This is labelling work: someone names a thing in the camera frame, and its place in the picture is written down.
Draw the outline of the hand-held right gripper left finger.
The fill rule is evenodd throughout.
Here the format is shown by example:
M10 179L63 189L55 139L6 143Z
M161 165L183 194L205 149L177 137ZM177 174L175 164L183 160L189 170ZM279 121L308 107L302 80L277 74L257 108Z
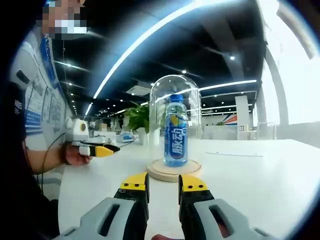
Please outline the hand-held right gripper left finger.
M80 218L79 227L60 240L143 240L149 219L149 174L126 178L114 197L107 197Z

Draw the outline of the person's left hand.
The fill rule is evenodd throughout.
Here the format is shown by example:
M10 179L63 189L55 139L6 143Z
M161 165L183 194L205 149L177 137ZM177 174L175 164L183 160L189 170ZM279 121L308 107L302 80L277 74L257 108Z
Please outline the person's left hand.
M65 142L60 147L60 158L66 165L82 166L89 164L93 157L80 155L78 146Z

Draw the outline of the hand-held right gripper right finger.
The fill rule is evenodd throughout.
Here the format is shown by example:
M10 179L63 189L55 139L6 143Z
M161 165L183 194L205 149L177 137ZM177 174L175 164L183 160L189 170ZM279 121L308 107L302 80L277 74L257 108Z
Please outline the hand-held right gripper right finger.
M186 240L271 240L252 228L247 217L220 198L214 198L199 178L178 176L179 221Z

